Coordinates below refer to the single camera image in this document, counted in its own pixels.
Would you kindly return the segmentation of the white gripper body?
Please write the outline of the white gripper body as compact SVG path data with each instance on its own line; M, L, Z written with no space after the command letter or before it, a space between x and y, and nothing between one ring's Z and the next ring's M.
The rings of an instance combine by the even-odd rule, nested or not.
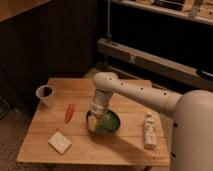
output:
M109 106L110 94L96 89L92 101L90 102L89 111L96 117L102 117Z

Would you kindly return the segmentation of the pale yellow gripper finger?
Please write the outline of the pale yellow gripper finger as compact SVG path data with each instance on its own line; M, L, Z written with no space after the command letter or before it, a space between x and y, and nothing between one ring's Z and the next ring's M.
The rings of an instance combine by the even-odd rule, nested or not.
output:
M94 132L96 130L97 124L98 124L98 119L95 116L88 117L88 129L91 132Z

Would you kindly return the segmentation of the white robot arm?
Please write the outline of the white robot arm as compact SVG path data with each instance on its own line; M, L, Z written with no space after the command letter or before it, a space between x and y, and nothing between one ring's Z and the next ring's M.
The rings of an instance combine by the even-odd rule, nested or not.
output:
M173 118L170 171L213 171L213 92L179 94L143 87L112 72L97 73L93 85L89 111L98 118L108 111L114 93Z

